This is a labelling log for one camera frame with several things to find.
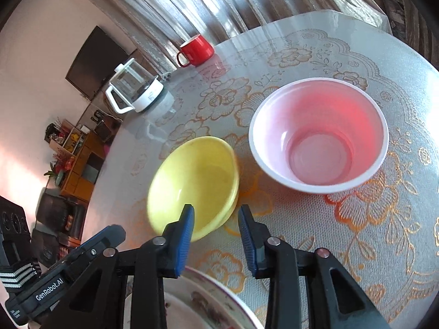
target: table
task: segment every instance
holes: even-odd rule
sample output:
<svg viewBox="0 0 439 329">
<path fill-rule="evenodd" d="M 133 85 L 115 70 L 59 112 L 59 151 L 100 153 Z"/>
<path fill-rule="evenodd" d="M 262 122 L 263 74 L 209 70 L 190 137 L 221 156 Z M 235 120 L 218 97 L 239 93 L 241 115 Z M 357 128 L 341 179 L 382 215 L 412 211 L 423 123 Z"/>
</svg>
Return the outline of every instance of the table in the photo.
<svg viewBox="0 0 439 329">
<path fill-rule="evenodd" d="M 240 162 L 238 206 L 248 203 L 257 221 L 299 249 L 328 248 L 393 328 L 414 328 L 439 288 L 439 73 L 396 38 L 328 10 L 255 28 L 215 50 L 200 67 L 172 73 L 149 110 L 126 117 L 97 180 L 84 238 L 116 223 L 127 231 L 120 249 L 150 239 L 145 200 L 163 159 L 194 137 L 221 137 Z M 249 123 L 260 102 L 314 76 L 365 90 L 389 124 L 383 166 L 351 191 L 287 189 L 261 171 L 249 150 Z M 188 265 L 227 285 L 264 320 L 268 281 L 246 269 L 236 212 L 192 244 Z"/>
</svg>

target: pink bowl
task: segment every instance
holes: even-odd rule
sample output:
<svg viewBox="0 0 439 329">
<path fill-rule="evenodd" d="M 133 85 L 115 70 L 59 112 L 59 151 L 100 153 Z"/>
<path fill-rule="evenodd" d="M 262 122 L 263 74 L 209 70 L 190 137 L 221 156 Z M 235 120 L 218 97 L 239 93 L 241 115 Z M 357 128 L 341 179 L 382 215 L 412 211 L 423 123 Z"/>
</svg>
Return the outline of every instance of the pink bowl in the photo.
<svg viewBox="0 0 439 329">
<path fill-rule="evenodd" d="M 341 192 L 370 179 L 387 153 L 389 130 L 378 105 L 354 85 L 329 78 L 287 84 L 256 110 L 250 149 L 287 187 Z"/>
</svg>

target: glass kettle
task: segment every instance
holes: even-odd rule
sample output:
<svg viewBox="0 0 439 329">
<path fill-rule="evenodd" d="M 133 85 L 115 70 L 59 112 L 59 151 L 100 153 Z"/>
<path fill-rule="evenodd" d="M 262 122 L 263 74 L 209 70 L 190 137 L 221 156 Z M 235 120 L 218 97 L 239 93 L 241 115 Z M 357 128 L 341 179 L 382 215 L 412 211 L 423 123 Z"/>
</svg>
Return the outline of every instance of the glass kettle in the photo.
<svg viewBox="0 0 439 329">
<path fill-rule="evenodd" d="M 152 76 L 144 67 L 131 58 L 125 64 L 119 64 L 114 70 L 116 73 L 110 79 L 110 86 L 105 95 L 114 111 L 124 114 L 130 110 L 141 112 L 149 106 L 163 89 L 163 84 Z M 116 93 L 126 107 L 120 108 L 113 93 Z"/>
</svg>

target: curtain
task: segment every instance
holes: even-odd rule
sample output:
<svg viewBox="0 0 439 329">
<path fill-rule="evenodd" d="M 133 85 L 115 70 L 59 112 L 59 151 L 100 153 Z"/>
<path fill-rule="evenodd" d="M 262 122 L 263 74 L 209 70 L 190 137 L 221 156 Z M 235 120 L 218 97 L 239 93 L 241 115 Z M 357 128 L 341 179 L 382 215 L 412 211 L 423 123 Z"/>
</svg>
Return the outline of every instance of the curtain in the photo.
<svg viewBox="0 0 439 329">
<path fill-rule="evenodd" d="M 391 33 L 374 0 L 91 0 L 133 41 L 151 67 L 176 69 L 178 47 L 201 33 L 213 45 L 269 22 L 333 9 Z"/>
</svg>

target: floor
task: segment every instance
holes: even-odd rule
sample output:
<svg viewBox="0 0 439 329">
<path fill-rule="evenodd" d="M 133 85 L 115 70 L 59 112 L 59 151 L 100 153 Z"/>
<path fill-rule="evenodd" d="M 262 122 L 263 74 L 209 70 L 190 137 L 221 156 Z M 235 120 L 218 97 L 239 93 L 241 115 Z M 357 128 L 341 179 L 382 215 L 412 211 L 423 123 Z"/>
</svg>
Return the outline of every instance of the floor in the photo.
<svg viewBox="0 0 439 329">
<path fill-rule="evenodd" d="M 388 15 L 395 37 L 439 69 L 439 43 L 411 0 L 375 0 Z"/>
</svg>

